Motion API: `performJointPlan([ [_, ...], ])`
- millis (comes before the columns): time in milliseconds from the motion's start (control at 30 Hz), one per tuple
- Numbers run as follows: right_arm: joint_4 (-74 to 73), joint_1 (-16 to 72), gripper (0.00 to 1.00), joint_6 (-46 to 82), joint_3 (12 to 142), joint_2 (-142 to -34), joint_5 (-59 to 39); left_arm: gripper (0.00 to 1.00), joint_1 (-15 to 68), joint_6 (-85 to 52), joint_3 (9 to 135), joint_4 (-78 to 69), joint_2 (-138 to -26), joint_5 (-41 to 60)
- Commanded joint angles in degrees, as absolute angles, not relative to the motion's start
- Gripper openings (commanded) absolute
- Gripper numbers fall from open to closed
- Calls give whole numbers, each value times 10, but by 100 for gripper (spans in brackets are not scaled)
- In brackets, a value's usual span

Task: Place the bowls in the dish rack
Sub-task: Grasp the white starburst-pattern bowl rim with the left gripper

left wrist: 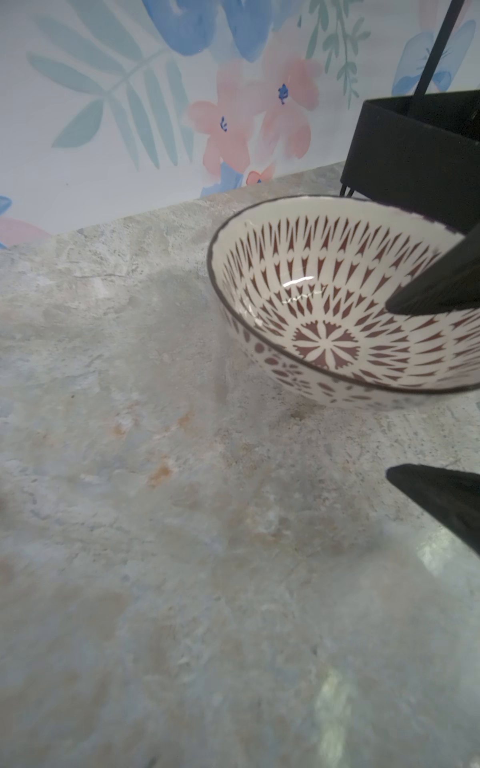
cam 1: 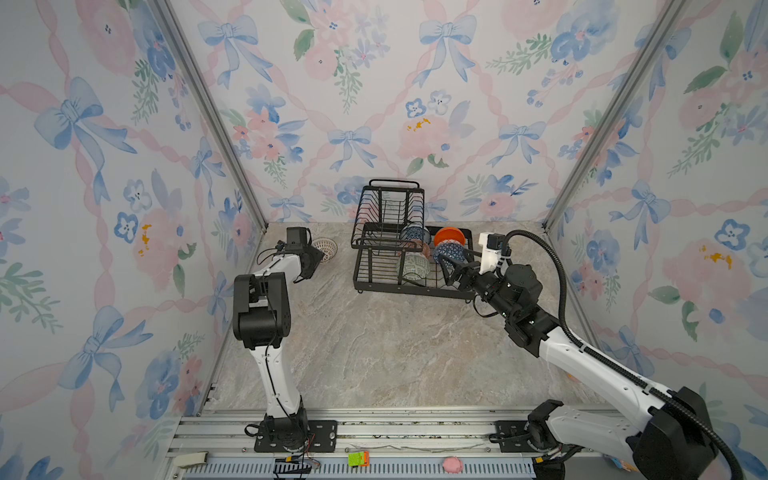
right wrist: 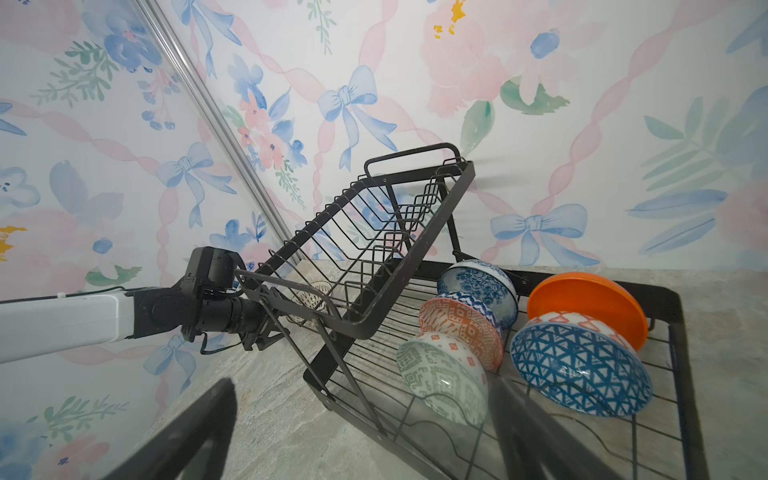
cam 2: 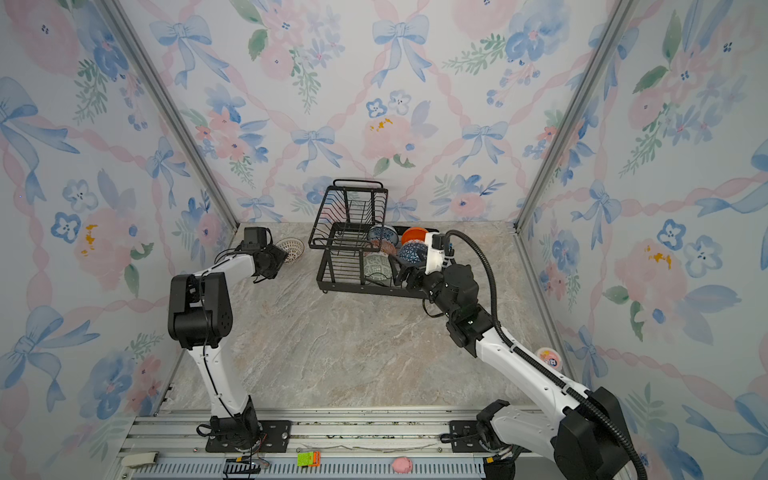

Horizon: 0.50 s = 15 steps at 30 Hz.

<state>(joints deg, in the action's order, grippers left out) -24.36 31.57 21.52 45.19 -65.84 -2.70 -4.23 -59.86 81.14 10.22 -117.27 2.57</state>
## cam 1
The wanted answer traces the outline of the green patterned bowl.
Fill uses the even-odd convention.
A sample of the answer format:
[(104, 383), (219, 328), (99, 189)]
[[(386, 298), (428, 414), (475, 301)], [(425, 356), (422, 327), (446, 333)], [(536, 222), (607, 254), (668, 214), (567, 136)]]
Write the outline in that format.
[(403, 261), (402, 277), (416, 284), (424, 284), (430, 272), (429, 260), (421, 253), (406, 252)]

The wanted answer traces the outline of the blue floral bowl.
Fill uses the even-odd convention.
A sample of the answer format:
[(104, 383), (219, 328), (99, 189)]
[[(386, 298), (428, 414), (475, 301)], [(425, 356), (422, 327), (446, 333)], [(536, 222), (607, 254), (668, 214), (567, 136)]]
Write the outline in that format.
[(430, 243), (431, 233), (421, 224), (412, 223), (402, 229), (400, 239), (406, 242), (420, 242), (421, 240), (425, 240)]

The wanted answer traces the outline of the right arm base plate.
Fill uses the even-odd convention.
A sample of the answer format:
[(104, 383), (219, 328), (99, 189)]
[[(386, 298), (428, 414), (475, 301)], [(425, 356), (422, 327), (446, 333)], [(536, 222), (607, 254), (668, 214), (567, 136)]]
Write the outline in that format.
[(544, 422), (497, 420), (494, 428), (488, 439), (498, 445), (502, 453), (544, 453), (557, 445)]

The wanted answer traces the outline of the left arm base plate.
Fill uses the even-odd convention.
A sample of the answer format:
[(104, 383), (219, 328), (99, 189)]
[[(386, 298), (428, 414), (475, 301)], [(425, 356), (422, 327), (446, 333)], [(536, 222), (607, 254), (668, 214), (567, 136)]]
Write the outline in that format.
[(254, 438), (257, 453), (333, 453), (336, 449), (338, 422), (335, 420), (290, 420), (267, 417)]

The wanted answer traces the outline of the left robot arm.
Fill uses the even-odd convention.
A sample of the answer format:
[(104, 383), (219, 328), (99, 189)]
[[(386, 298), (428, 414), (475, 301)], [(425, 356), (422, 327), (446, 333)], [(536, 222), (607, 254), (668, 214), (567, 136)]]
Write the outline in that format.
[(255, 433), (257, 451), (297, 452), (311, 439), (283, 341), (292, 326), (289, 287), (310, 279), (323, 257), (311, 244), (285, 244), (265, 268), (233, 282), (233, 335), (255, 360), (267, 400)]

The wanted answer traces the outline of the orange plastic bowl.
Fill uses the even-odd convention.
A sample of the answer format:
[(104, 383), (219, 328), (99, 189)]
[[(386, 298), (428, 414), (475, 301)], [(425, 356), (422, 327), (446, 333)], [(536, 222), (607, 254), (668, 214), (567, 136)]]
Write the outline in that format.
[(466, 245), (466, 236), (459, 228), (456, 227), (443, 227), (433, 235), (433, 244), (435, 247), (446, 241), (452, 241), (457, 242), (460, 245)]

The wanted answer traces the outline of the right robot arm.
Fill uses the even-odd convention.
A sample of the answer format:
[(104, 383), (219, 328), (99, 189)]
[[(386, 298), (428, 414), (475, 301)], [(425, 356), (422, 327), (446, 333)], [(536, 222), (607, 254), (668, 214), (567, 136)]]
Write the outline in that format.
[(697, 479), (718, 456), (701, 397), (654, 383), (566, 332), (539, 306), (543, 286), (531, 266), (483, 271), (477, 262), (458, 264), (449, 280), (492, 307), (514, 344), (576, 377), (619, 413), (606, 417), (548, 401), (528, 420), (537, 448), (585, 447), (629, 463), (647, 479)]

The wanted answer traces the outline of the black wire dish rack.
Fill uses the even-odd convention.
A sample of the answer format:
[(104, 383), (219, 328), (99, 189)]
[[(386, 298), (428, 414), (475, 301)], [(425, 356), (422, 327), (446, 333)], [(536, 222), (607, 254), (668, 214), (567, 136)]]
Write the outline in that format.
[(439, 228), (425, 224), (425, 213), (424, 189), (416, 181), (372, 179), (363, 186), (350, 241), (357, 251), (357, 292), (471, 301), (471, 293), (446, 283), (433, 257)]

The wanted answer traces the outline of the white lattice bowl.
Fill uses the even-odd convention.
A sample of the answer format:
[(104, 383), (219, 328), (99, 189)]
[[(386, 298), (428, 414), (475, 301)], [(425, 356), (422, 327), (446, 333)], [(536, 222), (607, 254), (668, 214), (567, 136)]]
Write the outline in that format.
[(322, 263), (328, 263), (338, 253), (337, 243), (330, 238), (317, 238), (313, 240), (312, 245), (323, 253)]

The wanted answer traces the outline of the dark blue patterned bowl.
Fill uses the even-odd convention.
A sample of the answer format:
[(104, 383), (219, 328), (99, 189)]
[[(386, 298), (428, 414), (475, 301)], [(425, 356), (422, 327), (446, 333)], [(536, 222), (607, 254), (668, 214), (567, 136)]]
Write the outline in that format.
[(468, 262), (464, 244), (456, 240), (445, 240), (432, 251), (433, 259), (447, 272), (452, 272), (457, 266)]

